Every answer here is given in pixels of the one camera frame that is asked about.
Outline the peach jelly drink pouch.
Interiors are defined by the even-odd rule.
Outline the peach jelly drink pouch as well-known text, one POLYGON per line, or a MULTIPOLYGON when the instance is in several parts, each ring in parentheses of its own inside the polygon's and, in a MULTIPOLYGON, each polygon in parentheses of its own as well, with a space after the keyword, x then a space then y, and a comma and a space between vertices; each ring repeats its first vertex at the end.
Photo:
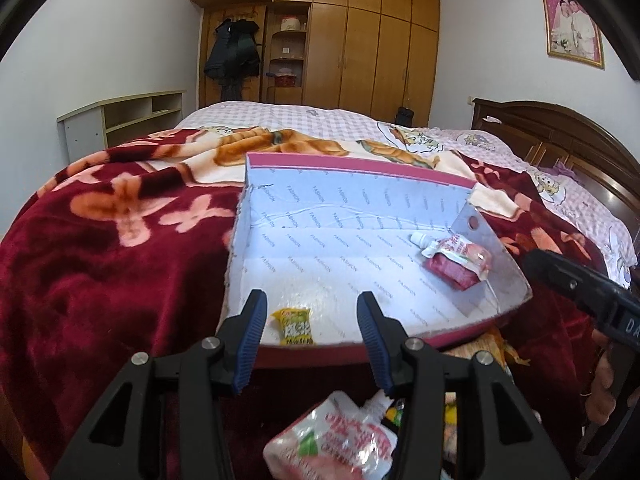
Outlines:
POLYGON ((454 289, 467 290, 488 278, 491 253, 460 234, 436 238, 416 231, 410 242, 420 249, 424 268, 454 289))

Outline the small yellow candy packet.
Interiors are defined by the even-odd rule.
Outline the small yellow candy packet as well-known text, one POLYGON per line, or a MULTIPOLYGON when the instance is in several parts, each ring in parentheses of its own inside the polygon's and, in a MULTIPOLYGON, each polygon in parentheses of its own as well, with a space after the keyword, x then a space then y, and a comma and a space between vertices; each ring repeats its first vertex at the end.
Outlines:
POLYGON ((311 346, 314 344, 308 309, 283 308, 273 312, 272 317, 279 326, 281 346, 311 346))

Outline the red floral plush blanket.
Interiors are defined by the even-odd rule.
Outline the red floral plush blanket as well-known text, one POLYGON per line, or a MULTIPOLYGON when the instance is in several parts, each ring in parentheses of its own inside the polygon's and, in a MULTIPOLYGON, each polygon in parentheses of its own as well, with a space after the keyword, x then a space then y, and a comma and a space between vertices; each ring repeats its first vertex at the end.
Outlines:
POLYGON ((1 441, 50 474, 126 356, 183 350, 219 320, 250 152, 398 162, 477 182, 472 201, 518 255, 547 248, 617 281, 636 264, 623 222, 569 177, 479 131, 326 140, 293 129, 175 129, 61 170, 1 243, 1 441))

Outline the dark wooden headboard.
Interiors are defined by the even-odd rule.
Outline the dark wooden headboard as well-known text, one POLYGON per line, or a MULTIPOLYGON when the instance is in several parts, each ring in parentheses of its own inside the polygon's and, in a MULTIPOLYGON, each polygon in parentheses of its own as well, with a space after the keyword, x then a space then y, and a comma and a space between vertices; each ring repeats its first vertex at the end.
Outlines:
POLYGON ((639 162, 608 130, 558 104, 476 98, 473 105, 473 129, 503 140, 535 167, 562 162, 630 232, 639 229, 639 162))

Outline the pink white cardboard box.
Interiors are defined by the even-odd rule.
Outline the pink white cardboard box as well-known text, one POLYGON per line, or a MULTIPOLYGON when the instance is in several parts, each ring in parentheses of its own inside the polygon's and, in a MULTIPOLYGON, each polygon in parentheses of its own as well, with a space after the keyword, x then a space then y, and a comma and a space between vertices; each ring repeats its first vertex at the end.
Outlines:
POLYGON ((525 304, 518 264, 470 203, 473 182, 386 160, 250 153, 226 275, 224 316, 259 289, 270 311, 308 311, 312 344, 282 344, 268 321, 262 367, 362 362, 359 294, 435 347, 472 338, 525 304), (410 237, 459 234, 491 254, 488 278, 457 290, 424 268, 410 237))

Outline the framed wedding photo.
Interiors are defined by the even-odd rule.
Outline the framed wedding photo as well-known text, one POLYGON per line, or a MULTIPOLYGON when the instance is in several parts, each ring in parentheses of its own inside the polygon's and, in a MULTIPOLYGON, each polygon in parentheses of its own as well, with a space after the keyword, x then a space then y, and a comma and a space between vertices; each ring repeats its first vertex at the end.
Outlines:
POLYGON ((599 27, 577 0, 542 0, 547 54, 604 69, 599 27))

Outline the black bag by wardrobe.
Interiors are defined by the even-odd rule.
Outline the black bag by wardrobe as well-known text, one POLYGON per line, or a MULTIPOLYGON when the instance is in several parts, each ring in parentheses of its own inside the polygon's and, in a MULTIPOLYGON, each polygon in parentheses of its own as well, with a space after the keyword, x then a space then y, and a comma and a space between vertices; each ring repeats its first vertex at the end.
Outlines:
POLYGON ((407 128, 411 128, 412 127, 412 122, 413 122, 413 117, 414 117, 414 111, 410 110, 410 108, 407 107, 399 107, 394 119, 394 123, 398 126, 403 126, 403 127, 407 127, 407 128))

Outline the low white open shelf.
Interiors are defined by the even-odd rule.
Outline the low white open shelf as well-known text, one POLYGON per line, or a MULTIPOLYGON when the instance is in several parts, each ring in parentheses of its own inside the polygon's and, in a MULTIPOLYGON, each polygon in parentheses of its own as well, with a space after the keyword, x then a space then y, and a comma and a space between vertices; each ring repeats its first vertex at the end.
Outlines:
POLYGON ((114 148, 182 119, 183 91, 120 96, 85 105, 58 118, 58 133, 68 162, 114 148))

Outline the red box on shelf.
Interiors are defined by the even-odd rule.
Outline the red box on shelf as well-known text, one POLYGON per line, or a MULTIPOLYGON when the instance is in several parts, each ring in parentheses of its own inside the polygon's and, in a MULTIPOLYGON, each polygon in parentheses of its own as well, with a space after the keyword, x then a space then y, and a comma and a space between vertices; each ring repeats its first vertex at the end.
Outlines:
POLYGON ((274 88, 296 88, 296 73, 275 73, 272 76, 274 88))

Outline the large wooden wardrobe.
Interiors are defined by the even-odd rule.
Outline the large wooden wardrobe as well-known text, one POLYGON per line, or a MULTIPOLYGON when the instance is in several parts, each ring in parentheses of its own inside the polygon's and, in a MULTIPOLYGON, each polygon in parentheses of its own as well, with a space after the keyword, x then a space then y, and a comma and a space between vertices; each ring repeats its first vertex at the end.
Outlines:
MULTIPOLYGON (((191 0, 204 12, 200 61, 226 18, 254 21, 260 75, 243 81, 242 100, 342 108, 393 122, 399 107, 413 126, 430 120, 439 40, 439 0, 191 0), (281 32, 297 16, 299 32, 281 32), (274 88, 275 73, 296 73, 296 88, 274 88)), ((198 104, 220 102, 201 66, 198 104)))

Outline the dark hanging jacket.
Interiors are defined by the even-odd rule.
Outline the dark hanging jacket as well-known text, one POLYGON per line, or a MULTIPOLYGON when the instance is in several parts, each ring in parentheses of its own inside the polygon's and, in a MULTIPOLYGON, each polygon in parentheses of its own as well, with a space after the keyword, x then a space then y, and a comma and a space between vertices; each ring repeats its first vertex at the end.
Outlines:
POLYGON ((215 42, 203 73, 220 88, 220 100, 241 101, 243 81, 260 75, 260 55, 254 21, 226 18, 215 29, 215 42))

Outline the cream round box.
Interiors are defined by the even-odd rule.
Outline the cream round box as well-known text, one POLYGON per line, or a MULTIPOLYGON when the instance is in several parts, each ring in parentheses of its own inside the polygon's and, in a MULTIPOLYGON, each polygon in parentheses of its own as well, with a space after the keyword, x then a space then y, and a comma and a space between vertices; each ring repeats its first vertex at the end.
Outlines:
POLYGON ((299 32, 302 29, 297 16, 285 16, 280 23, 281 32, 299 32))

